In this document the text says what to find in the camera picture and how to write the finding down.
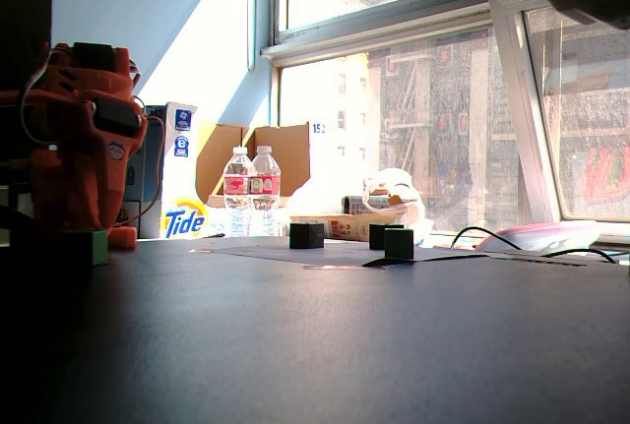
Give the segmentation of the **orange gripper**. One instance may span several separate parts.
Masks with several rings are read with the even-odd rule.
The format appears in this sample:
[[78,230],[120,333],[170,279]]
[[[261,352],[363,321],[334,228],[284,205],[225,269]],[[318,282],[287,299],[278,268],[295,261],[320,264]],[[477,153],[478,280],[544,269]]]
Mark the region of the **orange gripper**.
[[57,140],[65,125],[78,122],[88,104],[94,126],[104,132],[96,157],[98,219],[110,228],[122,204],[128,159],[143,142],[135,137],[142,127],[142,110],[132,91],[140,78],[125,47],[76,42],[53,47],[46,69],[46,139]]

